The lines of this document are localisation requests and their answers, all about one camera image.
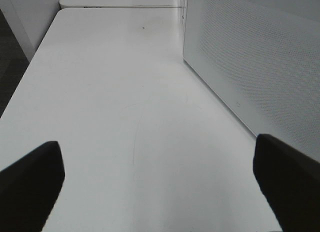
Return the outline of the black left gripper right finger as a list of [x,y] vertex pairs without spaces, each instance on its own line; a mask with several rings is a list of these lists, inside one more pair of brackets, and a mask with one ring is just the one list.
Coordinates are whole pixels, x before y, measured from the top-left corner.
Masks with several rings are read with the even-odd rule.
[[270,134],[259,134],[253,174],[284,232],[320,230],[320,164]]

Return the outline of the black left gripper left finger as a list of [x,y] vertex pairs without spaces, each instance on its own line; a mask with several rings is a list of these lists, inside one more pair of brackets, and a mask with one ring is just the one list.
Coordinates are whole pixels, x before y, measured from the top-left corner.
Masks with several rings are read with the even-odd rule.
[[0,230],[40,232],[65,180],[60,145],[48,141],[0,172]]

